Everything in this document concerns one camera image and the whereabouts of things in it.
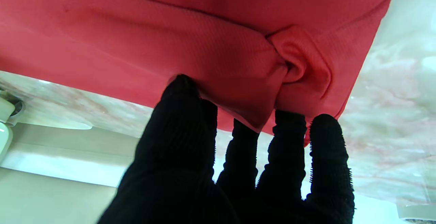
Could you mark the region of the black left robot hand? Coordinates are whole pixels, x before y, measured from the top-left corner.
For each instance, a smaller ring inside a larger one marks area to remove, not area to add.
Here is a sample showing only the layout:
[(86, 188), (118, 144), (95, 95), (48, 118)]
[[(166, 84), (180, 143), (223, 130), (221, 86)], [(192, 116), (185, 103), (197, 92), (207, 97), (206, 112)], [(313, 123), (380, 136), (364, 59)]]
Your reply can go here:
[(338, 121), (321, 114), (310, 125), (311, 187), (305, 199), (305, 117), (276, 110), (275, 122), (258, 183), (259, 134), (238, 120), (214, 182), (217, 106), (200, 97), (191, 78), (177, 75), (152, 112), (134, 160), (98, 223), (353, 223), (355, 195)]

